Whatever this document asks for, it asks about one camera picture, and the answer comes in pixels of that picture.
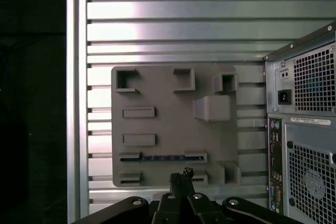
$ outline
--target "metal frame edge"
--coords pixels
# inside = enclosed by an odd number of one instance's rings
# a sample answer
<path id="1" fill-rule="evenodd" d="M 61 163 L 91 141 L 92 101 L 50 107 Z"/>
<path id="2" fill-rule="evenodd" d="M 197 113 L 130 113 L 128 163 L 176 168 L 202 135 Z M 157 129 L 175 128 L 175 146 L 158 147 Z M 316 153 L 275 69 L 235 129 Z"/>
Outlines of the metal frame edge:
<path id="1" fill-rule="evenodd" d="M 316 30 L 316 31 L 313 31 L 312 33 L 300 38 L 300 39 L 297 39 L 295 41 L 293 41 L 292 43 L 289 43 L 288 45 L 285 45 L 284 47 L 281 47 L 279 48 L 278 50 L 276 51 L 273 51 L 271 52 L 270 54 L 264 56 L 264 60 L 267 61 L 267 60 L 274 60 L 276 57 L 290 51 L 292 48 L 295 48 L 297 46 L 301 46 L 305 43 L 308 43 L 314 39 L 317 39 L 323 35 L 326 35 L 332 31 L 335 31 L 336 30 L 336 21 Z"/>
<path id="2" fill-rule="evenodd" d="M 67 0 L 67 221 L 80 218 L 78 151 L 78 0 Z"/>

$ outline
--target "label sticker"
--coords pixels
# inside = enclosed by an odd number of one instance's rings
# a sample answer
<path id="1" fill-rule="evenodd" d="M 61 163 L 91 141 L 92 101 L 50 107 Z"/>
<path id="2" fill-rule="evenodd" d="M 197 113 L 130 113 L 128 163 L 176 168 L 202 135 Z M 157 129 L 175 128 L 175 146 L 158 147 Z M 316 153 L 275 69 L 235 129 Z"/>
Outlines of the label sticker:
<path id="1" fill-rule="evenodd" d="M 291 118 L 291 122 L 293 123 L 310 123 L 310 124 L 318 124 L 318 125 L 331 125 L 330 120 L 323 119 L 312 119 L 312 118 Z"/>

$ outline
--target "mesh vent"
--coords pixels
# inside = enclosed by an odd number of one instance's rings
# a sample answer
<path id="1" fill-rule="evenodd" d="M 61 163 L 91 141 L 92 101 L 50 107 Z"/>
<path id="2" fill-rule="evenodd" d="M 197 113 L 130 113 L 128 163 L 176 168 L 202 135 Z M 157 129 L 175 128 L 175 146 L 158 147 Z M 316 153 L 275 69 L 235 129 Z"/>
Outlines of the mesh vent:
<path id="1" fill-rule="evenodd" d="M 317 224 L 336 223 L 336 173 L 328 154 L 295 145 L 289 153 L 289 178 L 301 212 Z"/>
<path id="2" fill-rule="evenodd" d="M 334 71 L 334 54 L 329 50 L 295 62 L 295 106 L 298 111 L 332 111 L 336 106 Z"/>

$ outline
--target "gray 3d printed plate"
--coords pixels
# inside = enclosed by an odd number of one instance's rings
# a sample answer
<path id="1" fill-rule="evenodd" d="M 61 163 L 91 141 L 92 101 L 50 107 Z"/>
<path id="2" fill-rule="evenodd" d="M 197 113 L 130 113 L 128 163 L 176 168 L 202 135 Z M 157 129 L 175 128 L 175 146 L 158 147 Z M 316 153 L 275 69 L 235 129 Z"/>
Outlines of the gray 3d printed plate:
<path id="1" fill-rule="evenodd" d="M 226 63 L 115 67 L 116 186 L 164 186 L 194 168 L 196 184 L 238 183 L 235 68 Z"/>

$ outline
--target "rear i/o panel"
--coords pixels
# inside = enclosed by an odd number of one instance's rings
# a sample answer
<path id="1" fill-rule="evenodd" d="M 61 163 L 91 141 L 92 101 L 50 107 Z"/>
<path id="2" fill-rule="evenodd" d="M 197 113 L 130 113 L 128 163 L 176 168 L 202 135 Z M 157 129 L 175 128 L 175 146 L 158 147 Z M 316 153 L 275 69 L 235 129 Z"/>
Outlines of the rear i/o panel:
<path id="1" fill-rule="evenodd" d="M 269 203 L 270 209 L 283 215 L 282 120 L 269 118 Z"/>

